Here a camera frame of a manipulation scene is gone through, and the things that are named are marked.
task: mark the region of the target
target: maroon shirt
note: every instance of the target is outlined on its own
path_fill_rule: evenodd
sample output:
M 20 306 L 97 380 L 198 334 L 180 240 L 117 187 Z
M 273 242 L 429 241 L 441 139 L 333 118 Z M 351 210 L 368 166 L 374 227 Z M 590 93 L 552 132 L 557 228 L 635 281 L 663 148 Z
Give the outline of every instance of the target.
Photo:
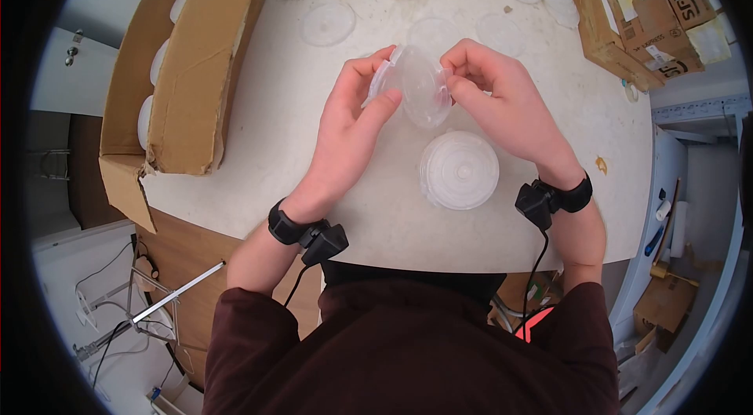
M 300 341 L 270 297 L 225 291 L 206 359 L 205 415 L 221 413 L 617 413 L 604 290 L 584 283 L 531 331 L 419 282 L 353 282 L 319 297 Z

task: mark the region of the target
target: person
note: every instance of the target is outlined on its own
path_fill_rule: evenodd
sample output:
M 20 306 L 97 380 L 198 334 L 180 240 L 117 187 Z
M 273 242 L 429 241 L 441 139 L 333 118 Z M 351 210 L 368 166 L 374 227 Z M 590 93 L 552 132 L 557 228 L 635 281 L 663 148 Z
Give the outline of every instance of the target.
M 394 48 L 345 63 L 309 169 L 279 205 L 291 221 L 325 218 L 362 176 L 400 104 L 392 89 L 362 109 Z M 453 100 L 500 147 L 533 162 L 541 181 L 570 191 L 586 178 L 520 62 L 463 39 L 440 63 L 454 73 Z M 322 264 L 322 324 L 300 340 L 295 317 L 271 297 L 300 247 L 280 243 L 263 222 L 227 266 L 202 412 L 616 413 L 617 361 L 600 284 L 606 231 L 593 198 L 577 213 L 555 213 L 550 232 L 566 294 L 532 328 L 530 343 L 487 323 L 499 276 L 333 260 Z

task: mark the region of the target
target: white table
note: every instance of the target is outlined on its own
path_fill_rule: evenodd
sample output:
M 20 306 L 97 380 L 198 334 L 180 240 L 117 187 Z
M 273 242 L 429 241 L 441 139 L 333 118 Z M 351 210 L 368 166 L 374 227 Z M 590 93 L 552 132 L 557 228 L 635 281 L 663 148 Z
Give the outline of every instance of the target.
M 306 45 L 300 18 L 326 2 L 350 5 L 355 30 L 334 47 Z M 632 258 L 651 182 L 648 96 L 628 102 L 617 77 L 584 59 L 576 29 L 557 25 L 541 3 L 517 0 L 267 0 L 240 74 L 223 165 L 206 177 L 147 176 L 142 182 L 149 204 L 212 231 L 245 237 L 305 174 L 322 107 L 347 59 L 405 43 L 410 25 L 430 15 L 476 38 L 477 19 L 503 13 L 505 6 L 526 37 L 520 60 L 591 177 L 607 226 L 605 262 Z M 420 130 L 405 116 L 384 127 L 363 178 L 328 217 L 343 224 L 350 241 L 336 259 L 447 272 L 531 270 L 543 238 L 513 203 L 521 184 L 535 178 L 533 164 L 495 148 L 499 184 L 486 203 L 470 211 L 441 209 L 420 194 L 421 153 L 447 129 L 485 138 L 459 106 L 433 130 Z M 598 157 L 607 173 L 597 169 Z M 550 249 L 539 269 L 559 264 Z

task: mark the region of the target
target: white plastic lid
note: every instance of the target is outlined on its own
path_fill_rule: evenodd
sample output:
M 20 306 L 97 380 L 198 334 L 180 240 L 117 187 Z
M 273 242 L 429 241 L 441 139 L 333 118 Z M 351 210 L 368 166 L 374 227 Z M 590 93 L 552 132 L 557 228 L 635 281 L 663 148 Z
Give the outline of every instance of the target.
M 432 204 L 465 211 L 486 202 L 497 188 L 499 160 L 476 134 L 455 130 L 435 138 L 419 168 L 421 193 Z
M 416 126 L 424 129 L 442 124 L 453 106 L 447 71 L 417 46 L 397 46 L 389 60 L 382 62 L 371 80 L 368 99 L 390 88 L 403 93 L 400 106 Z
M 345 41 L 355 27 L 350 6 L 325 3 L 306 13 L 300 21 L 300 37 L 306 44 L 326 47 Z
M 183 11 L 183 6 L 186 4 L 186 0 L 175 0 L 175 3 L 173 3 L 173 7 L 170 8 L 170 21 L 175 23 L 178 21 L 178 16 L 181 15 L 181 11 Z
M 552 15 L 558 24 L 563 25 L 566 28 L 575 29 L 580 22 L 580 14 L 578 13 L 578 8 L 575 6 L 575 3 L 572 3 L 571 5 L 572 6 L 568 11 L 561 12 L 559 9 L 549 5 L 549 2 L 544 1 L 544 7 L 547 8 L 549 14 Z
M 408 43 L 439 60 L 460 41 L 460 30 L 451 21 L 436 16 L 418 20 L 408 30 Z
M 476 22 L 479 41 L 506 56 L 518 57 L 526 49 L 526 40 L 509 16 L 490 13 Z
M 151 70 L 149 71 L 149 81 L 156 86 L 156 78 L 160 76 L 160 68 L 162 67 L 162 61 L 165 59 L 165 52 L 167 51 L 167 43 L 170 42 L 170 38 L 167 38 L 162 43 L 159 49 L 156 50 L 155 58 L 151 61 Z
M 146 135 L 149 132 L 149 118 L 151 117 L 151 102 L 155 97 L 149 95 L 144 100 L 141 110 L 138 111 L 138 122 L 136 124 L 136 134 L 138 135 L 138 143 L 146 150 Z

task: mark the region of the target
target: finger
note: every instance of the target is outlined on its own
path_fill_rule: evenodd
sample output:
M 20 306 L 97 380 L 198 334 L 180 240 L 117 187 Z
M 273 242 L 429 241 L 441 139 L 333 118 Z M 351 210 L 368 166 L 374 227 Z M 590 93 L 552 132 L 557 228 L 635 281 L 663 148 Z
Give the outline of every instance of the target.
M 398 109 L 402 99 L 403 94 L 397 88 L 391 88 L 376 96 L 355 121 L 357 135 L 363 136 L 369 142 L 376 142 L 382 126 Z

